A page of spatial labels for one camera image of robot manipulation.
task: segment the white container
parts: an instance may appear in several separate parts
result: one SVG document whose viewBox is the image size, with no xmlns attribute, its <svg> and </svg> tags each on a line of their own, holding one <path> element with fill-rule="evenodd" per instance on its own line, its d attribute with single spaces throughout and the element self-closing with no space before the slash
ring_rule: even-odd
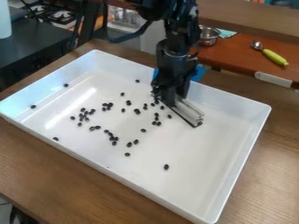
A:
<svg viewBox="0 0 299 224">
<path fill-rule="evenodd" d="M 192 82 L 188 100 L 205 113 L 204 124 L 194 129 L 168 108 L 150 106 L 152 74 L 150 67 L 91 51 L 1 101 L 0 116 L 190 221 L 215 223 L 271 108 Z M 102 112 L 104 102 L 115 105 Z M 81 108 L 97 111 L 78 127 L 78 117 L 70 116 Z M 160 127 L 151 124 L 155 112 Z M 101 129 L 90 131 L 94 125 Z M 105 129 L 120 138 L 116 146 Z M 126 147 L 135 139 L 138 145 Z"/>
<path fill-rule="evenodd" d="M 10 9 L 8 0 L 0 0 L 0 39 L 11 36 Z"/>
</svg>

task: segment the black bean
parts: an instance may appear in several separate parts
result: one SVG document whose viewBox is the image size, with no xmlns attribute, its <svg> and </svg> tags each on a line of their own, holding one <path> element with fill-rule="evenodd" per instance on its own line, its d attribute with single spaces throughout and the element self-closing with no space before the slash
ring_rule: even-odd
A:
<svg viewBox="0 0 299 224">
<path fill-rule="evenodd" d="M 165 164 L 164 169 L 167 171 L 168 169 L 170 169 L 170 166 L 168 164 Z"/>
<path fill-rule="evenodd" d="M 135 112 L 137 115 L 140 115 L 140 113 L 141 113 L 140 110 L 139 110 L 138 108 L 135 108 L 135 109 L 134 109 L 134 112 Z"/>
</svg>

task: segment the metal bowl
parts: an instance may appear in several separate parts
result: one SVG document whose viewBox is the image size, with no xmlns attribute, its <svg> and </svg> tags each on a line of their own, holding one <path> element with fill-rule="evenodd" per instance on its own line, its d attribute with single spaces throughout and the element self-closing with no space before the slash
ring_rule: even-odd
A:
<svg viewBox="0 0 299 224">
<path fill-rule="evenodd" d="M 220 32 L 217 29 L 206 27 L 203 25 L 200 25 L 199 28 L 201 30 L 199 44 L 201 44 L 202 46 L 215 45 Z"/>
</svg>

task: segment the blue tape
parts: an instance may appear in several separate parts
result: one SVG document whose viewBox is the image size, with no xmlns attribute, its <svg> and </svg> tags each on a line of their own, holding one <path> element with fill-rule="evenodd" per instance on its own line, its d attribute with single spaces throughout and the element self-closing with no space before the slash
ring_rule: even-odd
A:
<svg viewBox="0 0 299 224">
<path fill-rule="evenodd" d="M 191 80 L 192 80 L 192 81 L 199 82 L 199 81 L 201 80 L 201 78 L 205 75 L 206 69 L 205 69 L 203 66 L 198 65 L 198 66 L 196 67 L 196 70 L 197 70 L 196 75 L 194 75 L 194 76 L 191 78 Z M 158 74 L 158 71 L 159 71 L 159 70 L 158 70 L 157 68 L 154 70 L 154 73 L 153 73 L 153 79 L 156 78 L 156 76 L 157 76 L 157 74 Z"/>
</svg>

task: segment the robotic arm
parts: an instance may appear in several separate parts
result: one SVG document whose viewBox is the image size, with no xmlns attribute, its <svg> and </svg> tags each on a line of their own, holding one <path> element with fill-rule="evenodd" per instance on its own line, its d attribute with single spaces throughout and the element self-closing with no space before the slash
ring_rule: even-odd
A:
<svg viewBox="0 0 299 224">
<path fill-rule="evenodd" d="M 163 19 L 166 38 L 156 45 L 158 74 L 151 82 L 152 93 L 192 127 L 202 123 L 203 114 L 186 100 L 191 77 L 197 72 L 197 53 L 190 55 L 193 46 L 198 50 L 201 30 L 198 26 L 196 0 L 131 0 L 145 25 L 134 34 L 109 41 L 123 40 L 142 35 L 153 21 Z M 107 27 L 107 3 L 104 11 L 104 26 Z"/>
</svg>

